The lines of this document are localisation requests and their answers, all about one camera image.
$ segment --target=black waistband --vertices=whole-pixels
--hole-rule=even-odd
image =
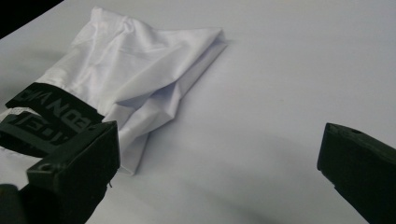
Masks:
[[[0,146],[34,157],[47,156],[71,137],[29,112],[9,114],[0,123]]]
[[[80,133],[101,123],[104,116],[95,108],[61,88],[33,83],[6,103],[6,107],[29,107],[67,134]]]

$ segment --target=white surface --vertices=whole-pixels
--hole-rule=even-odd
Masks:
[[[88,223],[366,223],[317,170],[326,122],[396,147],[394,1],[65,0],[0,41],[0,109],[65,53],[94,6],[229,46],[117,175]],[[22,187],[34,161],[0,154]]]

